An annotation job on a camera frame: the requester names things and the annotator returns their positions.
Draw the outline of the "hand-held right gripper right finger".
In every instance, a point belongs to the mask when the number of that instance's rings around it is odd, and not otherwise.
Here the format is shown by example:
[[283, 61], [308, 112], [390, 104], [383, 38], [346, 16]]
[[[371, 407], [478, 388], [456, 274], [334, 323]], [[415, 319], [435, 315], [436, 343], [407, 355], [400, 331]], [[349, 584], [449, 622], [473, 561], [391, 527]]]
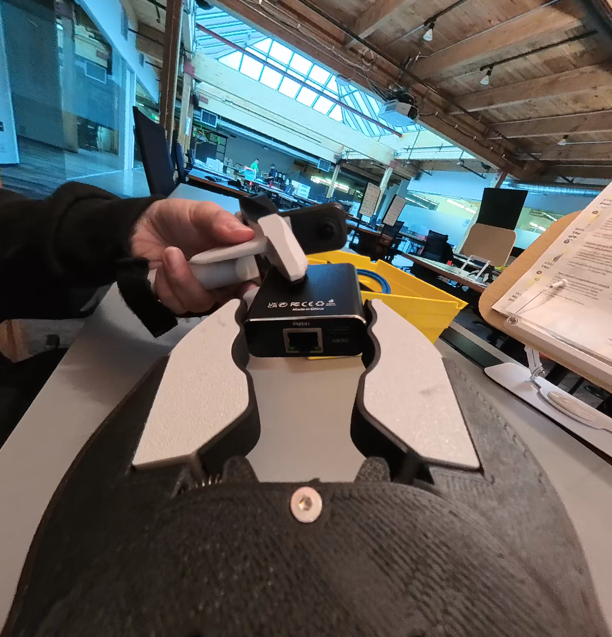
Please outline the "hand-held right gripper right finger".
[[352, 442], [385, 461], [393, 482], [432, 482], [430, 469], [480, 472], [480, 459], [442, 355], [383, 301], [365, 302], [366, 340]]

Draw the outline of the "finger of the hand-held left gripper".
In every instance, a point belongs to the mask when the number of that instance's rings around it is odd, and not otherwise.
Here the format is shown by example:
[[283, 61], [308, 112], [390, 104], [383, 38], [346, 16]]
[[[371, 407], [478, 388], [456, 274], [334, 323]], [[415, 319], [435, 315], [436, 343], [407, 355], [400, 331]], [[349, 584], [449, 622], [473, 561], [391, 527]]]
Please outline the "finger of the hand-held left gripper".
[[288, 221], [278, 214], [270, 214], [258, 219], [257, 225], [264, 239], [259, 259], [277, 268], [287, 281], [303, 281], [308, 270], [308, 259]]

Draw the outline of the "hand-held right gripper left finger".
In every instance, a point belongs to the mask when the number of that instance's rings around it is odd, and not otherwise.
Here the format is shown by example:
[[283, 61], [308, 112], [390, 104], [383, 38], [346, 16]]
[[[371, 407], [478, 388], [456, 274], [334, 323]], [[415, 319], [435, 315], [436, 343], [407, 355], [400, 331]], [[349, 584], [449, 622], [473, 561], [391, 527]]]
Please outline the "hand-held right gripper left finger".
[[248, 346], [247, 305], [226, 303], [189, 331], [170, 352], [136, 447], [137, 470], [185, 464], [223, 473], [261, 435]]

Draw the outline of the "black network adapter box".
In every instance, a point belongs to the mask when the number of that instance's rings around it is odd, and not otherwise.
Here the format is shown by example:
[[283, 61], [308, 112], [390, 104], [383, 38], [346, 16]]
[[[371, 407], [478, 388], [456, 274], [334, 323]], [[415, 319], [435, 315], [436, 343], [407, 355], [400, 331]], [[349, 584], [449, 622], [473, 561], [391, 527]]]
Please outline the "black network adapter box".
[[355, 357], [363, 353], [366, 318], [356, 268], [310, 265], [295, 283], [273, 268], [243, 322], [257, 358]]

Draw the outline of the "yellow plastic bin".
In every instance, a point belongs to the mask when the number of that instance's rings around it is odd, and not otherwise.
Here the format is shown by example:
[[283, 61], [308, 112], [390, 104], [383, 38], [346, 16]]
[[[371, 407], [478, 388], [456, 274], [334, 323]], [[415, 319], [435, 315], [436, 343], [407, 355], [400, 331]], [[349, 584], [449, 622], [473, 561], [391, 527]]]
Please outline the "yellow plastic bin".
[[465, 308], [465, 301], [404, 272], [384, 260], [372, 262], [352, 251], [327, 251], [308, 256], [313, 264], [350, 263], [359, 270], [361, 296], [364, 301], [379, 299], [407, 322], [415, 326], [431, 342], [450, 325]]

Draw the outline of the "person's left forearm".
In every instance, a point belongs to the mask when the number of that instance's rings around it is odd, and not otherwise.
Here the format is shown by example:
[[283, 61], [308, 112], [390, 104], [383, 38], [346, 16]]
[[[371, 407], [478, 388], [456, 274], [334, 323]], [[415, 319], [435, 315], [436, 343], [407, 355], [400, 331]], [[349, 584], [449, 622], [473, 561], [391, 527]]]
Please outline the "person's left forearm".
[[46, 199], [0, 188], [0, 323], [75, 318], [95, 291], [117, 282], [152, 336], [175, 328], [176, 315], [151, 290], [149, 260], [131, 243], [160, 199], [122, 198], [76, 181]]

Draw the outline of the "grey desk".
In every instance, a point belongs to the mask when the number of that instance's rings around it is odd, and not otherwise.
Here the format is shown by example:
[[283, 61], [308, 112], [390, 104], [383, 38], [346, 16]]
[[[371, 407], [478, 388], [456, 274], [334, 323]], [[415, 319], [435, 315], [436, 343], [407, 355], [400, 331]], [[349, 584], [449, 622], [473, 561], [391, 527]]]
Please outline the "grey desk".
[[[113, 286], [0, 450], [0, 632], [39, 521], [80, 449], [160, 357], [198, 323], [156, 340]], [[612, 632], [612, 463], [439, 340], [437, 349], [513, 426], [565, 504]], [[249, 456], [265, 481], [351, 480], [358, 359], [252, 358], [261, 437]]]

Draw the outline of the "person's left hand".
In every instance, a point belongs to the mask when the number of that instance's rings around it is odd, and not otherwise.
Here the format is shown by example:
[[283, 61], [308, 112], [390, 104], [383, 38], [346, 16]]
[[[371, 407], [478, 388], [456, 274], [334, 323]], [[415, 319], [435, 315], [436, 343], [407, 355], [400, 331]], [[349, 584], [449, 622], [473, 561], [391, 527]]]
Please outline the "person's left hand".
[[129, 246], [132, 257], [145, 259], [156, 271], [154, 291], [165, 307], [177, 316], [202, 315], [231, 299], [254, 296], [258, 286], [245, 282], [207, 291], [192, 274], [189, 259], [253, 237], [250, 227], [215, 203], [165, 199], [141, 215]]

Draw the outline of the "white stand base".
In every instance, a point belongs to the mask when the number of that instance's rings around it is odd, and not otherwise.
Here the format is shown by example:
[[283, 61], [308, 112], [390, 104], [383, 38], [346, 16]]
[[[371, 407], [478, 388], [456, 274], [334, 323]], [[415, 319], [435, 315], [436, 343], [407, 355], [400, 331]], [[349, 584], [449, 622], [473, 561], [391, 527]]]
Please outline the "white stand base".
[[517, 362], [489, 366], [485, 374], [581, 442], [612, 459], [612, 418]]

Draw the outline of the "ceiling projector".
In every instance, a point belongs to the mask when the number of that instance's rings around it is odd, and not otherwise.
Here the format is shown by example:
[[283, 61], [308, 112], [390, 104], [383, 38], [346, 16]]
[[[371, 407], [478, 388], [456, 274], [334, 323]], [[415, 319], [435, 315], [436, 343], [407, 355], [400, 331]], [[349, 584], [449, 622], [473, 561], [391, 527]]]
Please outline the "ceiling projector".
[[419, 110], [412, 101], [389, 100], [385, 101], [379, 111], [378, 119], [391, 128], [405, 128], [413, 125], [419, 115]]

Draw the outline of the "wooden chair back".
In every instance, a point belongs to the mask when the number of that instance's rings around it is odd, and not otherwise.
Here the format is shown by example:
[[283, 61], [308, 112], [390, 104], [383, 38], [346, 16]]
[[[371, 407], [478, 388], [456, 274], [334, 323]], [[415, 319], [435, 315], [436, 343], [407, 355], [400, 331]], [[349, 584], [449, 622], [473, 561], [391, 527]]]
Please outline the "wooden chair back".
[[491, 266], [505, 266], [517, 239], [513, 229], [476, 223], [470, 229], [459, 252], [465, 257], [476, 257]]

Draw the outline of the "black office chair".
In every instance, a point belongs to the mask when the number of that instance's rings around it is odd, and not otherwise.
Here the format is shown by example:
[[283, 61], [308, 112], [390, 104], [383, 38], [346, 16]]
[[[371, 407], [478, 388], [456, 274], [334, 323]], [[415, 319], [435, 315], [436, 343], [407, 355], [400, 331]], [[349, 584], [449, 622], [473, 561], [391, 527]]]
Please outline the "black office chair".
[[133, 107], [135, 139], [151, 195], [169, 197], [175, 188], [186, 182], [181, 147], [173, 142], [170, 148], [163, 126]]

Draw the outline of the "black standing panel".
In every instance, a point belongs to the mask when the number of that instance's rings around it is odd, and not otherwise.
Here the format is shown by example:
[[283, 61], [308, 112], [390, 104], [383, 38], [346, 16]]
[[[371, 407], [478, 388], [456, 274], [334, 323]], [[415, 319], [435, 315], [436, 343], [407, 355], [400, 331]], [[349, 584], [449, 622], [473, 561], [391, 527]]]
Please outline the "black standing panel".
[[524, 189], [485, 188], [476, 223], [515, 230], [527, 195]]

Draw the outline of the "printed instruction sheet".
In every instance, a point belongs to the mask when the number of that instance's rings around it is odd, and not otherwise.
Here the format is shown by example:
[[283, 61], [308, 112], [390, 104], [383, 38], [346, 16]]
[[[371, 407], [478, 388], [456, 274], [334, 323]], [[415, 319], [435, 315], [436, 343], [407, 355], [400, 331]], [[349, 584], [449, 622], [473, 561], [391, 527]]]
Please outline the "printed instruction sheet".
[[612, 366], [612, 182], [493, 309]]

